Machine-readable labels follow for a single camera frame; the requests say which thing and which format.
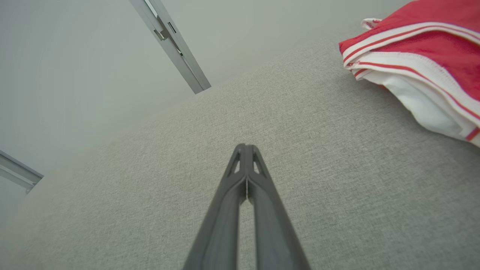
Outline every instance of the textured gray surface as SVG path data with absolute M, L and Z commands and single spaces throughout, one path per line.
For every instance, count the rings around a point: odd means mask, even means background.
M 477 269 L 480 150 L 415 123 L 305 45 L 45 177 L 0 235 L 3 269 L 179 269 L 237 143 L 256 144 L 313 269 Z M 240 266 L 254 268 L 252 207 Z

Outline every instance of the red fabric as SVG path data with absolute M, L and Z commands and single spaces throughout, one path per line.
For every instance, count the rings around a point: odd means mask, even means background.
M 340 42 L 340 52 L 355 43 L 380 32 L 424 22 L 440 22 L 480 32 L 479 0 L 418 0 L 413 1 L 384 20 L 377 26 L 357 37 Z
M 343 53 L 350 46 L 380 32 L 424 22 L 448 23 L 480 32 L 480 0 L 411 2 L 382 20 L 374 29 L 340 42 L 340 51 Z M 480 101 L 480 46 L 469 40 L 442 31 L 431 31 L 372 51 L 408 52 L 428 57 L 445 68 L 471 98 Z

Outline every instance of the red and white garment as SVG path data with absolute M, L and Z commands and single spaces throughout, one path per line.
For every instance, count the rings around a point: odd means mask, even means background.
M 480 1 L 418 0 L 340 43 L 357 80 L 390 90 L 429 130 L 480 147 Z

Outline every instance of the white trim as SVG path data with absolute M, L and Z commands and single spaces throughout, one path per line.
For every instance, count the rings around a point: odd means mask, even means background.
M 400 70 L 395 68 L 378 67 L 368 64 L 359 64 L 360 62 L 371 62 L 377 64 L 386 65 L 398 65 L 414 69 L 418 73 L 422 74 L 432 82 L 424 79 L 417 74 L 406 70 Z M 455 100 L 462 104 L 462 106 L 468 108 L 477 115 L 480 115 L 480 102 L 471 98 L 467 93 L 463 91 L 455 78 L 443 67 L 439 66 L 434 61 L 427 57 L 414 54 L 414 53 L 402 53 L 402 52 L 369 52 L 362 55 L 347 69 L 372 69 L 382 72 L 401 74 L 417 80 L 420 80 L 428 84 L 433 89 L 437 90 L 454 108 L 458 113 L 467 118 L 468 120 L 480 126 L 480 119 L 470 114 L 462 107 L 460 107 Z
M 356 50 L 358 50 L 358 49 L 360 49 L 364 46 L 367 46 L 371 43 L 382 40 L 384 38 L 392 37 L 392 36 L 402 34 L 404 32 L 408 32 L 408 31 L 412 31 L 412 32 L 401 35 L 401 36 L 398 36 L 398 37 L 393 37 L 391 39 L 388 39 L 388 40 L 385 40 L 383 42 L 374 44 L 372 46 L 365 47 L 364 49 L 359 50 L 358 52 L 356 52 L 355 54 L 353 54 L 352 56 L 350 56 L 346 59 L 346 57 L 348 55 L 350 55 L 354 51 L 356 51 Z M 424 32 L 428 32 L 428 31 L 448 32 L 450 34 L 463 37 L 465 39 L 468 39 L 468 40 L 480 45 L 480 34 L 475 32 L 475 31 L 472 31 L 472 30 L 469 30 L 469 29 L 466 29 L 466 28 L 463 28 L 463 27 L 459 27 L 457 25 L 451 25 L 451 24 L 445 24 L 445 23 L 439 23 L 439 22 L 419 23 L 419 24 L 407 25 L 407 26 L 402 26 L 402 27 L 399 27 L 399 28 L 394 28 L 394 29 L 390 29 L 390 30 L 387 30 L 387 31 L 383 31 L 383 32 L 380 32 L 380 33 L 375 34 L 373 36 L 370 36 L 370 37 L 368 37 L 368 38 L 366 38 L 366 39 L 364 39 L 364 40 L 362 40 L 358 43 L 355 43 L 354 45 L 348 47 L 342 53 L 342 56 L 343 56 L 343 59 L 344 59 L 344 64 L 343 65 L 344 65 L 344 67 L 346 67 L 350 62 L 352 62 L 352 60 L 354 60 L 355 58 L 359 57 L 361 54 L 364 54 L 364 53 L 366 53 L 366 52 L 368 52 L 372 49 L 380 48 L 380 47 L 383 47 L 383 46 L 388 45 L 390 43 L 400 41 L 400 40 L 403 40 L 403 39 L 406 39 L 406 38 L 409 38 L 409 37 L 413 37 L 415 35 L 418 35 L 418 34 L 424 33 Z

